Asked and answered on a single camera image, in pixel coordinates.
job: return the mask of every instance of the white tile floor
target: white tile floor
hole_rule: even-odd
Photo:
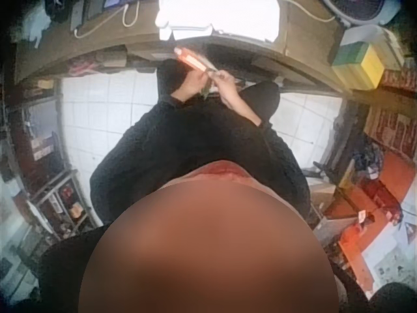
[[[122,134],[158,101],[156,73],[130,70],[62,81],[64,145],[89,201],[89,179]],[[341,108],[340,98],[283,94],[271,123],[300,164],[321,161]]]
[[[323,162],[333,138],[333,122],[339,115],[342,99],[285,93],[271,123],[278,135],[293,150],[298,165],[310,168]]]
[[[91,174],[123,133],[158,101],[156,73],[96,74],[62,81],[64,146],[90,202]]]

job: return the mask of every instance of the wooden desk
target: wooden desk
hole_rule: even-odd
[[[311,13],[321,18],[331,17],[331,13],[320,0],[297,0]],[[289,65],[312,78],[323,82],[337,92],[349,93],[327,61],[338,34],[343,32],[342,26],[336,21],[318,22],[308,17],[294,5],[280,1],[280,35],[274,43],[259,42],[246,38],[213,35],[207,40],[218,40],[225,46],[259,52],[273,60]],[[134,6],[129,8],[126,20],[132,20]],[[88,21],[80,34],[92,29],[107,18],[114,10],[110,10],[94,20]],[[120,15],[95,31],[92,35],[76,39],[70,32],[70,21],[53,24],[44,31],[40,46],[33,48],[29,42],[20,42],[16,51],[16,83],[36,75],[60,62],[77,57],[84,53],[108,48],[121,44],[137,44],[159,41],[159,30],[155,26],[158,13],[158,2],[143,2],[139,9],[139,17],[131,28],[122,25]]]

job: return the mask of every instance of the floor tile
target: floor tile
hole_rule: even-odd
[[[95,169],[103,161],[103,159],[104,159],[104,156],[102,156],[102,155],[93,155],[94,168]]]
[[[132,122],[131,125],[135,125],[138,122],[143,114],[148,113],[152,109],[152,106],[144,106],[141,104],[133,104],[132,106]]]
[[[89,128],[107,130],[108,104],[105,102],[89,103]]]
[[[309,110],[304,110],[300,123],[298,124],[295,138],[304,140],[305,142],[316,143],[323,123],[324,117],[321,117]]]
[[[312,143],[303,142],[296,138],[294,139],[294,142],[291,145],[291,151],[301,168],[309,167],[309,160],[313,153],[313,149],[314,145]]]
[[[63,102],[61,120],[66,126],[74,126],[74,105],[72,102]]]
[[[306,100],[306,109],[313,111],[314,113],[325,117],[327,108],[329,106],[328,97],[308,95]]]
[[[74,103],[74,124],[77,127],[89,126],[89,105],[87,102]]]
[[[77,136],[77,148],[90,151],[91,149],[91,140],[90,140],[90,131],[85,128],[76,127],[76,136]]]
[[[133,103],[154,105],[158,102],[156,71],[152,74],[136,73]]]
[[[317,140],[317,145],[322,148],[326,148],[329,143],[333,141],[333,123],[330,121],[325,120],[323,123],[323,127],[320,130],[319,139]]]
[[[294,136],[301,119],[303,108],[291,101],[281,99],[280,106],[270,122],[278,132]]]
[[[89,102],[107,102],[109,81],[108,74],[89,76]]]
[[[65,147],[69,148],[77,148],[77,134],[76,134],[75,127],[72,126],[64,126],[63,127],[63,135],[64,135],[64,145]]]
[[[132,103],[136,71],[110,75],[108,102]]]
[[[107,130],[123,134],[130,127],[131,114],[131,104],[109,103]]]
[[[294,137],[283,134],[282,132],[277,132],[277,135],[282,138],[282,140],[290,147],[293,144]]]
[[[79,151],[79,161],[83,171],[93,172],[96,168],[94,156],[90,152]]]
[[[63,94],[63,102],[74,101],[74,82],[72,78],[63,78],[61,80],[61,92]]]
[[[117,145],[120,139],[122,139],[122,134],[108,132],[107,133],[108,150],[111,151]]]
[[[69,148],[66,150],[66,152],[68,153],[68,158],[72,167],[78,169],[81,164],[81,162],[79,161],[78,150]]]
[[[101,130],[90,131],[92,153],[95,155],[106,155],[108,152],[107,133]]]
[[[70,98],[73,102],[85,102],[87,101],[87,94],[89,90],[89,78],[88,76],[84,77],[75,77],[67,78],[71,80],[70,82]]]
[[[304,106],[307,96],[302,93],[282,93],[281,99],[285,99],[294,103]]]

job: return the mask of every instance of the cable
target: cable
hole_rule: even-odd
[[[329,22],[333,21],[336,18],[336,16],[332,16],[328,20],[324,20],[322,18],[316,17],[316,15],[313,15],[312,13],[310,13],[309,11],[307,11],[306,8],[304,8],[300,3],[295,2],[294,0],[281,0],[281,1],[285,1],[285,2],[288,2],[288,3],[292,3],[296,7],[300,8],[301,10],[303,10],[304,13],[306,13],[310,18],[313,18],[314,20],[317,20],[317,21],[320,21],[320,22],[323,22],[323,23],[329,23]]]
[[[78,35],[78,29],[74,30],[74,36],[77,39],[82,39],[85,38],[89,35],[91,35],[92,33],[94,33],[97,29],[99,29],[100,27],[102,27],[105,23],[107,23],[108,21],[110,21],[112,18],[114,18],[119,12],[121,12],[123,10],[123,19],[122,19],[122,23],[125,27],[131,27],[133,26],[136,22],[137,22],[137,17],[139,16],[139,3],[140,1],[137,2],[136,5],[136,15],[135,18],[133,20],[132,23],[130,24],[126,24],[124,21],[124,18],[126,16],[126,12],[128,10],[129,4],[125,4],[123,7],[119,8],[117,11],[113,12],[110,16],[108,16],[104,21],[102,21],[101,23],[97,24],[93,29],[91,29],[90,31],[86,32],[85,34],[82,35]]]
[[[136,3],[136,15],[135,15],[135,18],[134,18],[133,22],[130,23],[130,24],[126,24],[126,22],[124,21],[124,18],[126,17],[126,12],[128,10],[129,5],[125,5],[124,6],[122,23],[123,23],[123,25],[125,27],[129,28],[129,27],[135,25],[135,23],[137,21],[137,16],[139,15],[139,5],[140,5],[140,3],[141,3],[141,1],[137,0],[137,3]]]
[[[89,35],[91,35],[93,32],[95,32],[97,29],[99,29],[100,27],[102,27],[105,23],[107,23],[108,21],[110,21],[112,18],[114,18],[116,16],[117,13],[121,12],[121,10],[123,10],[124,7],[119,8],[116,12],[114,12],[111,16],[109,16],[108,18],[106,18],[104,21],[102,21],[101,23],[97,24],[93,29],[91,29],[90,31],[86,32],[85,34],[82,35],[78,35],[78,29],[74,30],[74,36],[77,39],[81,39],[81,38],[85,38]]]

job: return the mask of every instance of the person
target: person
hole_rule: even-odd
[[[159,103],[91,177],[106,225],[42,258],[45,310],[368,312],[304,222],[306,179],[268,122],[278,86],[238,93],[220,71],[220,100],[204,101],[208,79],[158,69]]]
[[[307,216],[306,178],[269,123],[280,102],[274,82],[238,93],[234,77],[222,70],[211,74],[220,98],[204,101],[198,94],[207,74],[168,60],[157,77],[159,103],[126,131],[91,176],[91,201],[104,224],[202,166],[242,168]]]

